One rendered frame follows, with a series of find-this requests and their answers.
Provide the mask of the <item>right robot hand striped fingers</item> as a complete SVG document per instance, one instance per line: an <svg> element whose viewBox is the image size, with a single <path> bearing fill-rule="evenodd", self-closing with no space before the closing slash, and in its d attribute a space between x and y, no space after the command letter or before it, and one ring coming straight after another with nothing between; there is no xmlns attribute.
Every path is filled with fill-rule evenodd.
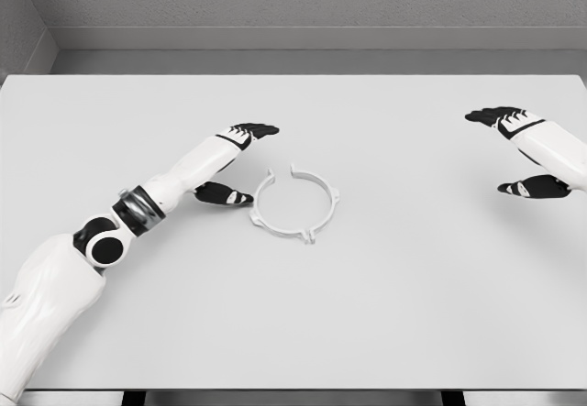
<svg viewBox="0 0 587 406"><path fill-rule="evenodd" d="M543 175L503 183L498 191L531 199L564 198L578 190L571 184L573 146L569 131L526 109L500 106L474 110L465 119L497 130L519 152L546 170Z"/></svg>

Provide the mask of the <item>left robot hand striped fingers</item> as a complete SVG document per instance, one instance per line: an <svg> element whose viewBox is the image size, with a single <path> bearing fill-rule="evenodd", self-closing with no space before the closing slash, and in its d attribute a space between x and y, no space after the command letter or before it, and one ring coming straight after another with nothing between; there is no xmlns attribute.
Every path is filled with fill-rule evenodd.
<svg viewBox="0 0 587 406"><path fill-rule="evenodd" d="M200 202L229 206L253 203L252 195L211 179L230 165L254 141L276 135L279 131L277 126L257 123L230 126L206 138L184 156L172 168L172 175Z"/></svg>

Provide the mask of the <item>white pipe clamp half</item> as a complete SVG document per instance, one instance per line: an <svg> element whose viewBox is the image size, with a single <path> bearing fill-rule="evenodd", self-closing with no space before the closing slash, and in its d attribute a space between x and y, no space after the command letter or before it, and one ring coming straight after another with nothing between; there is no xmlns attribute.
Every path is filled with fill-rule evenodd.
<svg viewBox="0 0 587 406"><path fill-rule="evenodd" d="M283 238L298 238L302 240L304 243L308 243L306 239L306 233L304 230L298 229L281 229L276 227L266 221L260 211L260 196L261 193L265 191L265 189L275 183L275 173L272 169L267 169L266 177L260 182L256 191L253 194L253 207L249 211L249 219L250 221L257 227L265 230L267 233L283 237Z"/></svg>
<svg viewBox="0 0 587 406"><path fill-rule="evenodd" d="M293 164L290 166L290 173L291 176L297 180L311 181L317 184L325 192L329 200L329 209L326 215L318 223L302 229L299 232L299 236L305 244L313 245L316 242L316 236L324 230L333 219L337 205L340 202L340 192L322 176L307 170L298 170Z"/></svg>

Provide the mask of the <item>white table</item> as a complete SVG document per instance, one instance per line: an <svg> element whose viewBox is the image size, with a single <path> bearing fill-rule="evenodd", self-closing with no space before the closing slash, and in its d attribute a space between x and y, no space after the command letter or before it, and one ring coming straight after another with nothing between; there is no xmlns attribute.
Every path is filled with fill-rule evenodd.
<svg viewBox="0 0 587 406"><path fill-rule="evenodd" d="M253 122L219 181L107 270L100 300L35 390L587 389L587 194L527 200L498 184L537 166L465 115L511 105L587 140L577 76L11 75L0 88L0 298L30 253L102 214L206 137Z"/></svg>

